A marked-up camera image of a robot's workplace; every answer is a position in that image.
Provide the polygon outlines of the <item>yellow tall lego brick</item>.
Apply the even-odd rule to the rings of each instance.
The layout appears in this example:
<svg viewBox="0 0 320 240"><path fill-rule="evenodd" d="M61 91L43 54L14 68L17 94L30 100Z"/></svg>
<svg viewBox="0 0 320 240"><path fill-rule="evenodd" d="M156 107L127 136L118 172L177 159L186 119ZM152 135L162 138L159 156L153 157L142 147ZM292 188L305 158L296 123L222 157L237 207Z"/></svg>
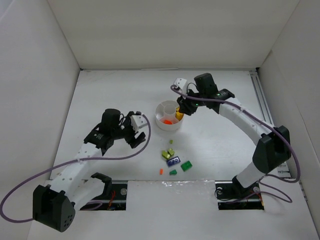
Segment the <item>yellow tall lego brick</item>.
<svg viewBox="0 0 320 240"><path fill-rule="evenodd" d="M181 121L183 117L184 117L184 114L183 114L183 113L176 112L175 118L176 118L178 121Z"/></svg>

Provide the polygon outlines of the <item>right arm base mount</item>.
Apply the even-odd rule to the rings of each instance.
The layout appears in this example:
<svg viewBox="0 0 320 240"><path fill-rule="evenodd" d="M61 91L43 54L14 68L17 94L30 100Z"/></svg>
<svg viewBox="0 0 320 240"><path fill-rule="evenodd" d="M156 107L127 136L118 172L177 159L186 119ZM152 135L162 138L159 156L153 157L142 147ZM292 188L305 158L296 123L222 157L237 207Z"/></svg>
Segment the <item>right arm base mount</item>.
<svg viewBox="0 0 320 240"><path fill-rule="evenodd" d="M264 210L259 184L237 191L232 181L216 181L214 196L221 211L231 210Z"/></svg>

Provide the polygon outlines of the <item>green lego brick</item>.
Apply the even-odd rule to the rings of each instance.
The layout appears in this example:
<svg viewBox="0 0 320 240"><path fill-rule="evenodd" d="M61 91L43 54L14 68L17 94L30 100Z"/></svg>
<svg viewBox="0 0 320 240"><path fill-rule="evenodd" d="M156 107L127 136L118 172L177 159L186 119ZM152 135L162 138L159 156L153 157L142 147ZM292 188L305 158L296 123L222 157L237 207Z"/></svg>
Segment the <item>green lego brick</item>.
<svg viewBox="0 0 320 240"><path fill-rule="evenodd" d="M188 161L182 163L182 164L180 165L180 167L181 167L181 169L182 169L183 172L186 172L186 171L188 171L189 169L191 169L191 168L193 167L193 165L192 165L192 163L188 160Z"/></svg>

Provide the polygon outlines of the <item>blue lego plate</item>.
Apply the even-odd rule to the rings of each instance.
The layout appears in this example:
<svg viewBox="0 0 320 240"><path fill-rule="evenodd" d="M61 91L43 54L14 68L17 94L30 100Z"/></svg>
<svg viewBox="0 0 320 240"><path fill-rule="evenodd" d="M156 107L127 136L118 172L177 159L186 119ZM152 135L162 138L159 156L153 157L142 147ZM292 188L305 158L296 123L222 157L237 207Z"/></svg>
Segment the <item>blue lego plate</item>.
<svg viewBox="0 0 320 240"><path fill-rule="evenodd" d="M179 164L181 162L180 158L178 156L173 157L166 161L167 166L170 168L176 164Z"/></svg>

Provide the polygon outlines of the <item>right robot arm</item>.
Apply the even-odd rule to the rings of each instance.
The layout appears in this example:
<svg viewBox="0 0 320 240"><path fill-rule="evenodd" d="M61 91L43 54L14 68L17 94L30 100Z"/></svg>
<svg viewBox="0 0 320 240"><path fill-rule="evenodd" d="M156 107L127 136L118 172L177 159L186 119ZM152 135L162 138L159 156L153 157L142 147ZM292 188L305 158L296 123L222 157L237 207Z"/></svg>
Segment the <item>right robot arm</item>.
<svg viewBox="0 0 320 240"><path fill-rule="evenodd" d="M254 143L251 163L232 179L228 199L249 195L254 184L291 158L290 133L284 127L275 127L253 116L228 89L218 89L210 73L194 78L196 91L189 89L189 82L177 78L170 87L179 94L179 112L192 115L205 106L228 119L242 130Z"/></svg>

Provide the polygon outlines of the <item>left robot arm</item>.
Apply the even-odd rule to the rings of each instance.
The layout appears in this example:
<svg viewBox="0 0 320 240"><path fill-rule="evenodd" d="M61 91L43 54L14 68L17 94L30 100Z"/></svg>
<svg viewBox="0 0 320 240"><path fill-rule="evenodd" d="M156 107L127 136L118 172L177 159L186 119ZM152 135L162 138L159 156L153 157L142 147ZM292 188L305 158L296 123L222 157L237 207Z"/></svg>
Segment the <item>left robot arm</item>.
<svg viewBox="0 0 320 240"><path fill-rule="evenodd" d="M75 162L67 163L49 184L39 185L33 191L33 219L60 233L65 232L76 211L88 204L98 205L94 199L108 196L112 191L111 177L97 172L96 162L110 160L105 154L117 140L125 140L132 149L142 143L148 144L151 136L141 129L150 126L150 121L139 111L122 116L117 109L106 109L100 123L84 138Z"/></svg>

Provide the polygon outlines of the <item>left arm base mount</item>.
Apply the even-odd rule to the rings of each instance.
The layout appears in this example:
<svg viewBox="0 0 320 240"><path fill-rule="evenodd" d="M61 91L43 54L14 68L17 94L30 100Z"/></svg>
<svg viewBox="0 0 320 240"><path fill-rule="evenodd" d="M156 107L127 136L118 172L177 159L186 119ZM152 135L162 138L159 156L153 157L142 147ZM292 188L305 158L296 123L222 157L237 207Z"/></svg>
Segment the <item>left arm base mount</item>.
<svg viewBox="0 0 320 240"><path fill-rule="evenodd" d="M125 211L127 207L127 181L113 181L108 195L103 193L89 201L81 211Z"/></svg>

